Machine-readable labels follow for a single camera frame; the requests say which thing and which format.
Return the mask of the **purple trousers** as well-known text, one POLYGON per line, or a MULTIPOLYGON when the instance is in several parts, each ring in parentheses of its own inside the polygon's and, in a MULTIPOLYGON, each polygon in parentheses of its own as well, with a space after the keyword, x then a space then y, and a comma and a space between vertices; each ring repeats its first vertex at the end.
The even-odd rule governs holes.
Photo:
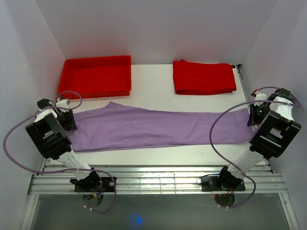
POLYGON ((66 131, 75 152, 159 148, 182 145, 236 144, 248 141, 247 109, 220 113, 167 112, 121 105, 74 115, 75 131, 66 131))

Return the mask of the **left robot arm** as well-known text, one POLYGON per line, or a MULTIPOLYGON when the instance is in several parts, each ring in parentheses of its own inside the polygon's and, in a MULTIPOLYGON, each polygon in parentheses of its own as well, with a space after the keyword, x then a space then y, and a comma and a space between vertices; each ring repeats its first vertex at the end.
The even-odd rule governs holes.
POLYGON ((25 127, 26 132, 46 159, 53 159, 67 168, 75 168, 75 178, 70 183, 86 192, 102 190, 102 180, 91 170, 88 163, 82 161, 72 150, 72 142, 66 136, 66 131, 75 131, 73 111, 69 110, 70 101, 59 97, 55 104, 49 99, 37 102, 40 113, 35 115, 33 123, 25 127))

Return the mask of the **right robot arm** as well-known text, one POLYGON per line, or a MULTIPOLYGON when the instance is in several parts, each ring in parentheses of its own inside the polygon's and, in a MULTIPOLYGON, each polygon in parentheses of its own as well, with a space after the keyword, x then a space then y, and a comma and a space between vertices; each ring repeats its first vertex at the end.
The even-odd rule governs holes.
POLYGON ((255 101, 249 106, 247 126, 256 129, 249 139, 250 147, 221 169, 216 185, 222 190, 235 190, 256 164, 280 157, 301 130, 292 117, 292 108, 298 101, 289 90, 276 88, 270 96, 255 90, 252 96, 255 101))

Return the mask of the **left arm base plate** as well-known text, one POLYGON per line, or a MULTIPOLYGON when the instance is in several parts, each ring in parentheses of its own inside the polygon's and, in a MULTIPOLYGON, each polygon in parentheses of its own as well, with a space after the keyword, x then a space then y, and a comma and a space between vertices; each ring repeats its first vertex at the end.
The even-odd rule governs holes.
POLYGON ((114 192, 116 187, 117 178, 114 177, 114 180, 110 177, 100 177, 100 179, 91 182, 89 185, 80 187, 78 184, 74 185, 74 192, 92 192, 98 193, 101 191, 104 192, 114 192))

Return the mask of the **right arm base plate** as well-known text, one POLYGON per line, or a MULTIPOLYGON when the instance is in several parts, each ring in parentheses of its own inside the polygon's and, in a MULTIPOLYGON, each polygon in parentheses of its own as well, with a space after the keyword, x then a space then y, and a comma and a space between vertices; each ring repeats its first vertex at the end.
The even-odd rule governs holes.
POLYGON ((231 191, 245 191, 246 187, 242 180, 238 182, 230 182, 226 179, 219 178, 218 175, 209 175, 201 177, 201 190, 203 192, 231 192, 231 191))

